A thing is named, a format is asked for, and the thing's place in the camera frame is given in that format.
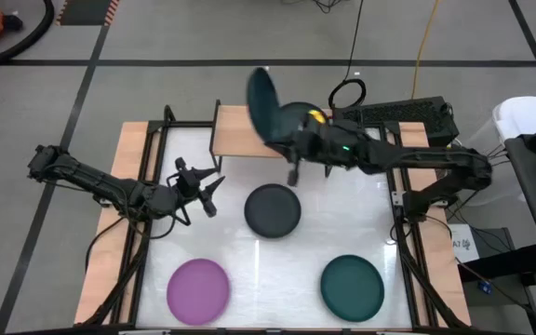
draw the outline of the table leg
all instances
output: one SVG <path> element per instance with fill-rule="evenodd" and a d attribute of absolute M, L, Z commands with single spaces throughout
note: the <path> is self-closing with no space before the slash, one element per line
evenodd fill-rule
<path fill-rule="evenodd" d="M 536 272 L 536 245 L 518 248 L 495 256 L 469 261 L 465 263 L 476 273 L 486 278 L 503 275 L 527 274 Z M 462 282 L 478 278 L 459 266 Z"/>

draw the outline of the wooden board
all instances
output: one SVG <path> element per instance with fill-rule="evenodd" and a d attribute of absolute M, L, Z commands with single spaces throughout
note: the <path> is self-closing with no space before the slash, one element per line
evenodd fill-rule
<path fill-rule="evenodd" d="M 112 175 L 117 178 L 138 178 L 147 127 L 148 122 L 123 124 L 111 169 Z M 103 208 L 97 234 L 118 218 L 114 208 Z M 127 228 L 127 222 L 119 223 L 107 232 L 92 249 L 82 295 L 75 312 L 75 323 L 84 322 L 91 317 L 117 282 Z"/>
<path fill-rule="evenodd" d="M 153 142 L 150 146 L 150 157 L 148 159 L 148 168 L 146 169 L 146 176 L 144 177 L 145 180 L 151 181 L 154 179 L 154 166 L 158 154 L 158 142 L 160 141 L 160 133 L 156 132 L 153 135 Z M 141 232 L 144 231 L 144 223 L 139 222 L 138 223 L 138 229 L 140 229 Z M 136 252 L 138 252 L 138 248 L 140 247 L 141 242 L 141 236 L 139 234 L 134 235 L 134 243 L 131 247 L 131 259 L 136 255 Z M 133 275 L 129 282 L 127 282 L 126 290 L 123 293 L 123 301 L 121 305 L 121 315 L 119 316 L 119 322 L 121 323 L 127 323 L 129 321 L 129 310 L 131 307 L 131 300 L 133 297 L 134 292 L 134 285 L 136 282 L 136 276 Z"/>
<path fill-rule="evenodd" d="M 427 137 L 422 123 L 400 123 L 400 138 L 404 146 L 427 147 Z M 410 186 L 413 190 L 420 191 L 437 180 L 436 172 L 430 168 L 409 168 Z M 446 223 L 446 213 L 442 208 L 430 208 L 427 215 Z M 454 250 L 448 229 L 440 222 L 428 219 L 420 223 L 423 253 L 427 262 L 429 280 L 437 293 L 442 297 L 448 307 L 462 322 L 471 324 L 466 300 L 462 290 L 461 277 L 454 260 Z M 419 296 L 422 296 L 419 284 Z M 438 323 L 444 326 L 444 321 L 438 315 Z"/>
<path fill-rule="evenodd" d="M 330 110 L 324 113 L 331 115 Z M 225 156 L 282 157 L 264 145 L 251 124 L 247 106 L 219 106 L 213 151 Z"/>

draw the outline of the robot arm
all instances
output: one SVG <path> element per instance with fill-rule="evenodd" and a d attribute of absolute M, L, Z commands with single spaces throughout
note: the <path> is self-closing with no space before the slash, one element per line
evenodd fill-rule
<path fill-rule="evenodd" d="M 422 221 L 427 209 L 460 190 L 482 190 L 491 184 L 491 165 L 486 156 L 465 148 L 400 147 L 372 139 L 350 121 L 329 124 L 308 114 L 300 129 L 278 141 L 265 143 L 294 165 L 288 184 L 297 183 L 302 160 L 343 168 L 360 168 L 366 174 L 392 168 L 445 168 L 450 174 L 421 191 L 402 195 L 408 219 Z"/>
<path fill-rule="evenodd" d="M 182 158 L 178 158 L 175 165 L 178 170 L 178 173 L 172 176 L 177 177 L 175 185 L 153 185 L 132 179 L 118 179 L 80 163 L 59 146 L 39 145 L 28 168 L 29 178 L 36 181 L 68 181 L 92 193 L 97 200 L 110 201 L 121 216 L 134 221 L 161 219 L 173 215 L 178 208 L 196 199 L 202 202 L 209 217 L 215 216 L 212 194 L 224 177 L 200 190 L 200 181 L 216 172 L 216 169 L 188 169 Z"/>

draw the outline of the yellow cable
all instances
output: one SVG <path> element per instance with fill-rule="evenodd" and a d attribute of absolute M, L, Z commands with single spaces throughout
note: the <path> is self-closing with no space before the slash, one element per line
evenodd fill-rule
<path fill-rule="evenodd" d="M 432 14 L 429 16 L 429 21 L 427 22 L 427 27 L 425 27 L 425 34 L 423 35 L 423 40 L 419 46 L 419 53 L 417 54 L 417 61 L 415 62 L 415 72 L 413 74 L 413 89 L 410 93 L 410 98 L 415 99 L 415 90 L 417 90 L 417 77 L 419 76 L 419 63 L 421 62 L 421 54 L 423 52 L 423 47 L 425 46 L 425 41 L 427 41 L 427 36 L 429 35 L 429 28 L 432 26 L 434 17 L 437 12 L 437 5 L 439 5 L 440 0 L 435 0 L 434 8 L 432 9 Z"/>

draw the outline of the white container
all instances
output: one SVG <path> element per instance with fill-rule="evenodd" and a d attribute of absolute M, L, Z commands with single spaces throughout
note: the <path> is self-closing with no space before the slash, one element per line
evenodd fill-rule
<path fill-rule="evenodd" d="M 536 133 L 536 97 L 516 97 L 505 100 L 497 105 L 491 118 L 483 127 L 464 144 L 473 148 L 480 154 L 489 155 L 504 149 L 503 143 L 521 134 L 532 135 Z M 491 158 L 490 163 L 497 164 L 507 157 Z M 524 200 L 518 179 L 511 164 L 500 164 L 493 167 L 491 185 L 474 196 L 467 206 L 481 206 L 505 196 L 519 196 Z M 473 191 L 461 192 L 465 200 Z"/>

